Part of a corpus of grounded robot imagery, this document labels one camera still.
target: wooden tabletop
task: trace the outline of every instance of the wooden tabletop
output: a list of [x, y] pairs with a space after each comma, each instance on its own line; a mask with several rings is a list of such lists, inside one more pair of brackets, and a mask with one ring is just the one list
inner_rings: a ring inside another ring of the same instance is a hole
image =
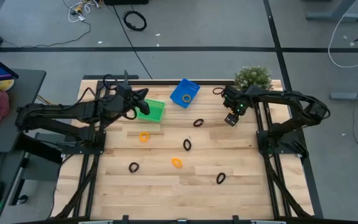
[[[96, 83], [83, 80], [79, 96], [86, 87], [96, 89]], [[218, 86], [201, 86], [187, 109], [169, 98], [176, 86], [150, 83], [133, 89], [145, 87], [149, 88], [147, 98], [165, 102], [162, 121], [121, 118], [106, 128], [106, 149], [99, 162], [91, 219], [120, 220], [123, 215], [131, 220], [225, 220], [233, 215], [272, 219], [264, 161], [257, 149], [255, 112], [248, 109], [238, 124], [230, 127], [224, 122], [229, 110], [222, 105], [220, 95], [212, 94]], [[282, 90], [280, 80], [273, 81], [273, 88]], [[92, 99], [90, 94], [85, 96], [85, 100]], [[289, 119], [285, 105], [270, 104], [270, 110], [274, 123]], [[199, 118], [205, 120], [204, 124], [193, 127]], [[266, 128], [266, 119], [262, 118]], [[73, 124], [84, 125], [77, 121]], [[150, 140], [140, 142], [141, 132], [148, 132]], [[191, 141], [190, 151], [183, 148], [185, 139]], [[181, 169], [173, 166], [173, 157], [181, 159]], [[280, 157], [287, 188], [313, 214], [300, 159], [294, 154]], [[63, 165], [52, 215], [60, 212], [75, 192], [82, 159], [76, 155]], [[140, 165], [135, 173], [129, 172], [131, 162]], [[220, 172], [227, 177], [218, 185]], [[277, 188], [276, 192], [280, 214], [284, 215]]]

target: black metal frame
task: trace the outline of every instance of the black metal frame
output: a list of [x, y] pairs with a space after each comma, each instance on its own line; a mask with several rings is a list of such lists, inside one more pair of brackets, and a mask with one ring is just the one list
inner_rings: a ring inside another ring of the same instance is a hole
[[[234, 84], [231, 80], [193, 80], [195, 83], [199, 85], [232, 85]], [[129, 80], [129, 84], [131, 85], [177, 85], [179, 84], [180, 80]], [[101, 90], [103, 89], [103, 83], [102, 81], [98, 81], [97, 84], [97, 92], [96, 96], [101, 96]], [[264, 112], [266, 114], [267, 124], [270, 126], [272, 124], [272, 117], [270, 114], [270, 108], [267, 103], [264, 103]], [[263, 122], [262, 122], [262, 116], [260, 112], [259, 105], [255, 106], [255, 115], [257, 118], [257, 124], [259, 131], [264, 130]], [[281, 161], [280, 156], [277, 153], [274, 156], [275, 164], [276, 164], [276, 172], [278, 175], [278, 178], [280, 181], [284, 181], [283, 178], [283, 171], [281, 167]], [[48, 219], [44, 221], [38, 221], [38, 222], [28, 222], [26, 224], [39, 224], [39, 223], [78, 223], [78, 222], [85, 222], [90, 221], [91, 216], [91, 209], [92, 209], [92, 203], [93, 203], [93, 194], [94, 194], [94, 188], [96, 185], [96, 174], [98, 171], [98, 164], [99, 164], [99, 155], [94, 155], [93, 164], [91, 166], [91, 169], [88, 173], [86, 173], [86, 170], [88, 168], [89, 163], [89, 155], [84, 155], [83, 163], [81, 166], [81, 172], [80, 172], [80, 181], [78, 184], [78, 189], [76, 193], [74, 194], [73, 198], [70, 201], [74, 201], [76, 203], [71, 204], [68, 208], [69, 210], [63, 209], [62, 213], [60, 213], [56, 218]], [[270, 193], [270, 198], [272, 201], [272, 210], [273, 210], [273, 216], [275, 221], [280, 222], [287, 222], [287, 223], [294, 223], [294, 224], [300, 224], [300, 223], [327, 223], [327, 224], [339, 224], [339, 223], [358, 223], [353, 221], [344, 221], [344, 220], [326, 220], [326, 219], [320, 219], [320, 218], [297, 218], [297, 217], [291, 217], [291, 210], [290, 206], [288, 204], [287, 199], [283, 197], [283, 204], [284, 204], [284, 212], [285, 216], [281, 216], [279, 209], [278, 209], [278, 202], [277, 202], [277, 196], [275, 192], [275, 185], [273, 179], [269, 176], [267, 172], [267, 179], [268, 179], [268, 188]], [[86, 200], [86, 208], [85, 208], [85, 216], [79, 216], [80, 206], [81, 206], [81, 195], [86, 188], [86, 186], [89, 184], [89, 192], [88, 197]], [[74, 209], [73, 217], [67, 218], [70, 211]], [[230, 224], [230, 223], [263, 223], [264, 221], [254, 221], [254, 220], [240, 220], [238, 215], [233, 215], [232, 220], [129, 220], [128, 215], [124, 215], [122, 220], [106, 220], [118, 223], [118, 224], [151, 224], [151, 223], [159, 223], [159, 224], [166, 224], [166, 223], [177, 223], [177, 224], [207, 224], [207, 223], [220, 223], [220, 224]]]
[[[234, 82], [232, 80], [192, 80], [192, 81], [197, 83], [198, 85], [233, 85], [234, 84]], [[130, 85], [149, 85], [149, 84], [177, 85], [177, 84], [179, 84], [179, 82], [180, 82], [180, 80], [129, 80]], [[103, 85], [102, 81], [98, 81], [97, 89], [99, 90], [100, 89], [99, 87], [102, 85]], [[115, 82], [109, 82], [109, 85], [115, 85]], [[100, 91], [96, 92], [96, 96], [100, 97]], [[264, 104], [264, 106], [265, 106], [265, 114], [266, 114], [268, 126], [270, 126], [272, 124], [272, 117], [270, 115], [269, 105], [266, 103], [266, 104]], [[260, 108], [258, 105], [255, 107], [255, 113], [256, 113], [256, 117], [257, 117], [257, 123], [258, 123], [259, 130], [263, 131], [264, 127], [263, 127]], [[277, 170], [278, 176], [281, 181], [284, 181], [282, 166], [281, 166], [281, 162], [280, 162], [280, 156], [278, 154], [276, 154], [274, 156], [274, 159], [275, 159], [276, 170]], [[83, 177], [85, 176], [85, 171], [86, 171], [86, 168], [88, 165], [88, 160], [89, 160], [89, 157], [84, 156], [83, 166], [81, 167], [80, 183], [83, 182]], [[94, 163], [96, 162], [98, 164], [99, 155], [95, 155], [93, 162]], [[280, 216], [280, 214], [279, 214], [279, 210], [278, 210], [278, 202], [277, 202], [277, 196], [275, 193], [274, 182], [273, 182], [272, 178], [269, 177], [268, 173], [266, 173], [266, 175], [268, 178], [268, 187], [269, 187], [269, 192], [270, 192], [270, 198], [272, 201], [273, 216], [276, 219], [277, 217]], [[85, 210], [87, 217], [90, 217], [90, 215], [91, 215], [91, 205], [92, 205], [92, 201], [93, 201], [93, 192], [94, 192], [95, 183], [96, 183], [96, 176], [89, 183], [89, 194], [88, 194], [86, 210]], [[290, 215], [291, 215], [290, 206], [283, 195], [282, 195], [282, 197], [283, 197], [284, 208], [285, 208], [285, 216], [290, 217]], [[76, 207], [75, 207], [76, 210], [75, 210], [75, 213], [73, 214], [74, 217], [75, 217], [75, 215], [78, 216], [78, 211], [80, 209], [80, 203], [81, 202], [79, 201], [76, 204]], [[208, 220], [206, 222], [215, 222], [215, 221], [217, 221], [217, 220]]]

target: potted plant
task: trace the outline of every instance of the potted plant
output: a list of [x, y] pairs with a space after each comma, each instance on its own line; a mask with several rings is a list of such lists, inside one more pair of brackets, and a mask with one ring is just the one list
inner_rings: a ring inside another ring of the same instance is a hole
[[251, 85], [257, 85], [264, 90], [271, 90], [271, 74], [267, 67], [243, 66], [239, 73], [235, 73], [234, 83], [239, 89], [248, 89]]

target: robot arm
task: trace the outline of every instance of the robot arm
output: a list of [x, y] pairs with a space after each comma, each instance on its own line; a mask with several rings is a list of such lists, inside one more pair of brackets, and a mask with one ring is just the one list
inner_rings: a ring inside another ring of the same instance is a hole
[[[295, 112], [293, 117], [284, 123], [274, 123], [268, 130], [268, 137], [278, 141], [284, 134], [304, 126], [314, 126], [325, 119], [329, 113], [327, 106], [313, 96], [299, 92], [263, 90], [257, 86], [250, 86], [246, 91], [240, 91], [227, 85], [222, 91], [223, 105], [232, 110], [225, 122], [234, 126], [239, 117], [246, 113], [248, 107], [253, 108], [256, 103], [278, 103], [288, 105]], [[308, 103], [304, 108], [301, 102]]]
[[96, 136], [94, 125], [78, 128], [55, 119], [77, 119], [86, 124], [101, 122], [105, 128], [121, 116], [134, 119], [127, 117], [126, 114], [133, 110], [136, 116], [135, 107], [138, 107], [142, 113], [149, 114], [149, 106], [144, 101], [148, 91], [147, 88], [132, 91], [131, 86], [127, 83], [118, 83], [114, 95], [78, 102], [71, 106], [31, 103], [17, 109], [16, 126], [19, 131], [46, 129], [74, 137], [80, 144], [91, 146]]

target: blue container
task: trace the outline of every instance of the blue container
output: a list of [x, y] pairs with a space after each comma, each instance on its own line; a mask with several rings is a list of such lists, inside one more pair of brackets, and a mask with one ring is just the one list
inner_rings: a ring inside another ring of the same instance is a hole
[[[197, 95], [198, 90], [200, 89], [200, 86], [187, 80], [186, 78], [182, 79], [177, 88], [173, 91], [171, 94], [171, 99], [175, 103], [179, 104], [180, 106], [187, 108], [190, 103], [193, 101], [194, 97]], [[183, 96], [189, 95], [190, 101], [184, 102]]]

